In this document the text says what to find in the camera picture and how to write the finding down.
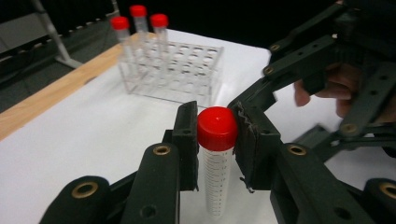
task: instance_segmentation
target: red lid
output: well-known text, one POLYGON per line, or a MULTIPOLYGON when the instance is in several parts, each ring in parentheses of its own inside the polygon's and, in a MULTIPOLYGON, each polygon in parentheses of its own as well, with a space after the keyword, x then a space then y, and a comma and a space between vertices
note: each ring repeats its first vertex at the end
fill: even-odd
POLYGON ((148 14, 146 11, 146 7, 141 5, 134 5, 129 7, 129 12, 133 17, 144 17, 148 14))
POLYGON ((211 151, 224 151, 235 145, 238 135, 233 111, 213 106, 198 115, 198 143, 211 151))
POLYGON ((168 17, 165 14, 154 14, 149 19, 153 27, 168 26, 168 17))
POLYGON ((129 28, 129 22, 126 17, 114 17, 110 22, 114 30, 124 30, 129 28))

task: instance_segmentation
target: test tube rack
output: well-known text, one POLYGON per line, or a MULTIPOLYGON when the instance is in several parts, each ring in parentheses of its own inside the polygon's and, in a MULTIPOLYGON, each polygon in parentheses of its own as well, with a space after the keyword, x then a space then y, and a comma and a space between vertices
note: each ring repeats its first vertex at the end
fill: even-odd
POLYGON ((119 57, 119 69, 128 93, 178 103, 214 104, 221 83, 223 48, 168 42, 166 57, 150 39, 134 50, 134 60, 119 57))

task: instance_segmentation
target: white table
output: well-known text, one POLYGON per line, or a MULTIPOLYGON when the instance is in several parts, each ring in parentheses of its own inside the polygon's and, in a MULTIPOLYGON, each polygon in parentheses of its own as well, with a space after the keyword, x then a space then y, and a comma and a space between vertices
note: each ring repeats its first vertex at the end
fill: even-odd
MULTIPOLYGON (((225 48, 226 79, 216 105, 226 106, 260 78, 269 59, 266 49, 203 36, 170 30, 169 39, 225 48)), ((278 102, 266 114, 284 142, 316 123, 334 130, 340 121, 333 100, 314 97, 309 105, 298 108, 291 86, 278 91, 276 98, 278 102)), ((144 150, 161 142, 163 132, 173 128, 178 106, 126 94, 117 66, 110 67, 0 142, 0 223, 39 222, 60 190, 81 176, 99 175, 112 184, 136 171, 144 150)), ((382 150, 341 153, 328 165, 340 179, 358 188, 369 176, 396 179, 396 162, 382 150)), ((180 223, 211 222, 205 212, 202 167, 198 181, 201 191, 181 193, 180 223)), ((269 191, 248 193, 240 176, 233 161, 226 211, 217 223, 276 223, 269 191)))

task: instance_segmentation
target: human hand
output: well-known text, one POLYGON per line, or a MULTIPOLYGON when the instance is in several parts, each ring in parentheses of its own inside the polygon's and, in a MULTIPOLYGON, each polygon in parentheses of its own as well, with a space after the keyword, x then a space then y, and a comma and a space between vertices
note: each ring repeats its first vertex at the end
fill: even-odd
MULTIPOLYGON (((335 63, 326 68, 328 84, 326 89, 315 94, 317 97, 334 98, 336 114, 343 118, 352 106, 354 96, 359 91, 361 70, 346 63, 335 63)), ((294 83, 294 101, 297 106, 309 103, 309 93, 304 89, 301 80, 294 83)), ((396 94, 390 98, 376 122, 396 121, 396 94)))

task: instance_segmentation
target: test tube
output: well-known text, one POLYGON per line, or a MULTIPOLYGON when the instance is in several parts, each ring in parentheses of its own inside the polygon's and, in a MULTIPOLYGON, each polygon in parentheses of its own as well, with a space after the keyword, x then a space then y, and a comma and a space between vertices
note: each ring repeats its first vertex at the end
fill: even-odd
POLYGON ((131 34, 129 33, 129 22, 126 17, 114 17, 110 21, 114 32, 117 35, 117 39, 122 47, 122 53, 128 61, 134 59, 134 51, 131 41, 131 34))
POLYGON ((134 18, 134 28, 136 29, 140 46, 143 48, 148 39, 149 28, 146 20, 146 7, 142 5, 133 5, 129 7, 131 16, 134 18))
POLYGON ((160 68, 160 76, 157 85, 163 87, 168 83, 168 33, 166 27, 168 26, 168 17, 164 14, 154 14, 150 17, 151 26, 153 27, 157 46, 157 55, 154 56, 154 66, 160 68))
POLYGON ((206 210, 219 219, 225 209, 237 126, 231 109, 213 106, 198 115, 198 143, 205 163, 206 210))
POLYGON ((168 52, 168 17, 164 14, 154 14, 150 17, 150 22, 157 38, 158 50, 162 57, 166 57, 168 52))

